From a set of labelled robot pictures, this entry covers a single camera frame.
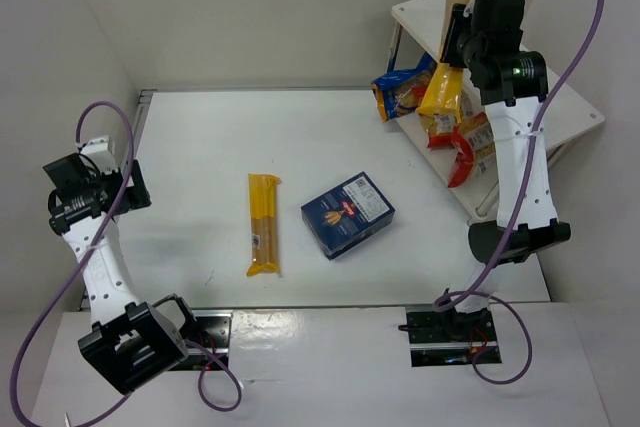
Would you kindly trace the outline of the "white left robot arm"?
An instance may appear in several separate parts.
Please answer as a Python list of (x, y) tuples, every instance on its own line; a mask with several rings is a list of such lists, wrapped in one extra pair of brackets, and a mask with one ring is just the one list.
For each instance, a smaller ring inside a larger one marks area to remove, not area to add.
[(181, 315), (171, 320), (131, 288), (116, 220), (151, 204), (138, 164), (124, 180), (106, 137), (44, 168), (54, 184), (47, 207), (49, 224), (82, 266), (89, 298), (91, 331), (82, 337), (83, 358), (119, 393), (128, 395), (188, 356), (187, 337), (197, 322), (184, 300), (168, 301)]

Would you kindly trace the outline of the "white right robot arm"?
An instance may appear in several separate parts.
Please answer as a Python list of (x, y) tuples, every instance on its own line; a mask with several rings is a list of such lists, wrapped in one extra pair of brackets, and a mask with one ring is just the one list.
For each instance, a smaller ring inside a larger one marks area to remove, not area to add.
[(472, 0), (452, 8), (442, 58), (470, 73), (492, 129), (499, 201), (495, 220), (469, 228), (473, 257), (483, 266), (460, 293), (444, 293), (434, 311), (482, 310), (496, 274), (532, 254), (566, 242), (548, 178), (543, 116), (549, 93), (543, 56), (521, 49), (525, 0)]

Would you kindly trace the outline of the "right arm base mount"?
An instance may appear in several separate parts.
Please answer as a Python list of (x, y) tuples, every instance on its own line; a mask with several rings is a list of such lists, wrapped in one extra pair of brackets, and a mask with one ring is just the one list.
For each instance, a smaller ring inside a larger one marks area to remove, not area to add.
[(439, 367), (499, 364), (501, 356), (493, 317), (487, 308), (472, 313), (436, 313), (430, 305), (409, 306), (398, 330), (408, 336), (411, 366)]

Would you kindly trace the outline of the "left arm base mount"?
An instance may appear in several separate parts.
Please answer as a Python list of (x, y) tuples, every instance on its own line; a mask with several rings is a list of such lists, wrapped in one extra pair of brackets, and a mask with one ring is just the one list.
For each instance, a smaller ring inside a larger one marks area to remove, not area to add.
[[(189, 327), (189, 339), (214, 353), (225, 365), (229, 365), (229, 345), (233, 313), (231, 310), (192, 309), (194, 322), (188, 323), (179, 307), (178, 296), (171, 294), (153, 303), (161, 314), (177, 327)], [(221, 371), (221, 368), (198, 349), (188, 348), (188, 357), (171, 371)]]

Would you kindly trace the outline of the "yellow spaghetti pack with barcode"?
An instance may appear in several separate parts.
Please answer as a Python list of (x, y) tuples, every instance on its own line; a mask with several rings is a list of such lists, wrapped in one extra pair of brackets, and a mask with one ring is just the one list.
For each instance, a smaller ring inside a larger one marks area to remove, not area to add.
[(453, 28), (470, 0), (446, 0), (444, 21), (437, 66), (432, 74), (417, 111), (420, 115), (453, 116), (455, 123), (462, 120), (462, 68), (456, 64), (455, 34)]

